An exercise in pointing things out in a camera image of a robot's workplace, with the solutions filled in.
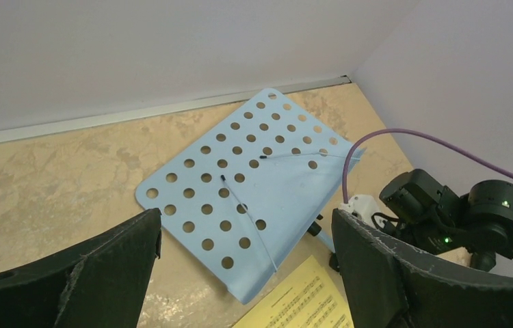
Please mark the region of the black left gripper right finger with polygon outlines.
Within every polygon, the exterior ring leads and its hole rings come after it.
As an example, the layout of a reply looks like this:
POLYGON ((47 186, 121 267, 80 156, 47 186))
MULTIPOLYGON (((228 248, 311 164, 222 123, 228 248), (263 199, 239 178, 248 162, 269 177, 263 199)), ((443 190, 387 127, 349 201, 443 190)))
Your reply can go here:
POLYGON ((356 327, 513 327, 513 277, 444 260, 338 208, 331 227, 356 327))

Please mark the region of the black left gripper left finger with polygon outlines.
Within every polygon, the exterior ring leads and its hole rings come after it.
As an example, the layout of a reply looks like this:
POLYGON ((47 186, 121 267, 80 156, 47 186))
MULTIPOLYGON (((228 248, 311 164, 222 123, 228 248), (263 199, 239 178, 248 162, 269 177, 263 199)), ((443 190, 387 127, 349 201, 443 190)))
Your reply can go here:
POLYGON ((157 208, 0 272, 0 327, 135 327, 160 257, 157 208))

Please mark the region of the blue tripod music stand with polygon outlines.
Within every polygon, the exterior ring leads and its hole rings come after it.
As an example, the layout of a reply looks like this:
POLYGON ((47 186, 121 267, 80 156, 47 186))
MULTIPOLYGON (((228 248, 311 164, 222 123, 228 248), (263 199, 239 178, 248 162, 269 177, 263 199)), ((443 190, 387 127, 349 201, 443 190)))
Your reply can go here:
POLYGON ((267 88, 135 190, 145 209, 249 303, 341 186, 351 143, 267 88))

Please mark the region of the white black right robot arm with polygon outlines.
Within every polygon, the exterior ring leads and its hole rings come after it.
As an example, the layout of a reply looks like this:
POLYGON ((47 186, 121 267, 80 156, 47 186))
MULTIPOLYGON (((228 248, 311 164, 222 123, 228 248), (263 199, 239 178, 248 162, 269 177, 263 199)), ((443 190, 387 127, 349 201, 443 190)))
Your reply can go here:
POLYGON ((356 327, 513 327, 513 184, 485 180, 464 195, 422 169, 380 200, 392 215, 337 208, 332 234, 356 327))

